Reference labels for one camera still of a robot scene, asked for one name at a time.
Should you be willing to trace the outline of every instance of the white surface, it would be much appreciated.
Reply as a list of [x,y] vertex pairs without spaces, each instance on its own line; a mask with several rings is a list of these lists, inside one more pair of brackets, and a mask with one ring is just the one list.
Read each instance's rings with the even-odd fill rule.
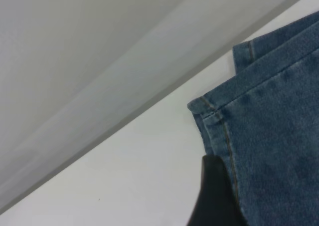
[[0,0],[0,210],[283,1]]
[[[319,10],[302,0],[250,38]],[[184,226],[202,140],[186,104],[234,75],[231,52],[0,216],[1,226]]]

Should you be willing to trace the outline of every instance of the orange stitching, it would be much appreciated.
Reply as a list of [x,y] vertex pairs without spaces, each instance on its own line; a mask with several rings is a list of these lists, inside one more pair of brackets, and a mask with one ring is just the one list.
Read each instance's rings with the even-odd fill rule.
[[228,151],[229,151],[229,157],[230,157],[230,162],[231,162],[231,168],[232,168],[232,171],[233,171],[236,201],[237,201],[237,204],[239,205],[238,184],[237,184],[237,177],[236,177],[236,172],[235,172],[235,163],[234,163],[234,159],[233,159],[233,152],[232,152],[232,150],[231,150],[231,148],[230,148],[230,140],[229,140],[229,135],[228,135],[228,132],[227,132],[227,128],[226,128],[225,121],[221,118],[221,116],[219,115],[219,113],[215,110],[215,108],[214,108],[207,100],[205,100],[203,97],[200,97],[200,99],[201,99],[206,105],[208,105],[212,110],[215,111],[215,114],[216,114],[217,118],[221,121],[221,123],[222,123],[222,125],[223,125],[223,130],[224,130],[224,134],[225,134],[225,138],[226,138],[226,142],[227,142],[227,148],[228,148]]

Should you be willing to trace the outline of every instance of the pant leg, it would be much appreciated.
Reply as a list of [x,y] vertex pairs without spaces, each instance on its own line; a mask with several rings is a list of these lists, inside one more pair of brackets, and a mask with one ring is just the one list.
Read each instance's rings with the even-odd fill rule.
[[188,104],[252,226],[319,225],[318,14],[308,19],[235,47],[238,74]]

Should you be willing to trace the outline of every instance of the folded denim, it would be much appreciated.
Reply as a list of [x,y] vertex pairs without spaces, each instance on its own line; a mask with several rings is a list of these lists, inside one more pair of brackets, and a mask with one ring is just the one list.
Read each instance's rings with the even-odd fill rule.
[[233,48],[236,76],[188,104],[251,226],[319,225],[319,12]]

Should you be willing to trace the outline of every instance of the denim fabric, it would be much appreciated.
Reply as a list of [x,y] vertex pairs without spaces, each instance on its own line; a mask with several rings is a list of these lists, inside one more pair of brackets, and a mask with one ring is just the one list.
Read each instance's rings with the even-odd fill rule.
[[319,13],[233,48],[237,75],[188,104],[250,226],[319,225]]

